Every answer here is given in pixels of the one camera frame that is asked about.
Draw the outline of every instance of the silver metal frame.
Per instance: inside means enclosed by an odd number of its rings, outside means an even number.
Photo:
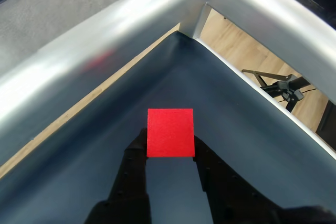
[[[295,0],[120,0],[0,79],[0,165],[176,24],[199,37],[211,8],[336,102],[336,32]]]

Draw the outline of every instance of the red foam square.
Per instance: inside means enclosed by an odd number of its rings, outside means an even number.
[[[148,109],[147,157],[194,157],[193,109]]]

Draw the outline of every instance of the wooden floor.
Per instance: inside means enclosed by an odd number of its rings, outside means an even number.
[[[285,76],[289,74],[301,76],[267,48],[214,10],[209,15],[201,33],[201,39],[239,70],[250,69]],[[247,73],[246,75],[258,84],[253,74]],[[274,82],[269,78],[265,78],[265,81],[267,84]],[[301,91],[313,88],[313,86],[308,86]],[[311,131],[315,132],[327,102],[328,98],[319,90],[309,91],[304,93],[304,99],[297,103],[292,113]]]
[[[167,32],[159,40],[149,46],[144,52],[136,56],[118,72],[113,74],[109,79],[95,88],[72,108],[56,119],[51,125],[35,136],[33,140],[28,142],[0,167],[0,178],[8,173],[16,164],[22,161],[26,155],[33,151],[54,131],[59,129],[88,103],[100,95],[108,86],[112,85],[121,75],[123,75],[142,57],[144,57],[167,35],[175,30],[178,30],[178,28],[179,25]],[[210,13],[210,16],[205,24],[201,33],[201,39],[239,70],[245,68],[282,75],[288,75],[290,73],[299,75],[282,60],[272,54],[268,49],[240,30],[230,21],[224,19],[223,16],[214,10]],[[265,81],[267,83],[272,83],[272,80],[267,78],[265,78]],[[312,88],[312,86],[309,86],[302,90],[304,91]],[[318,90],[307,92],[305,93],[305,98],[300,101],[293,110],[293,114],[308,128],[315,131],[321,120],[327,101],[328,99]]]

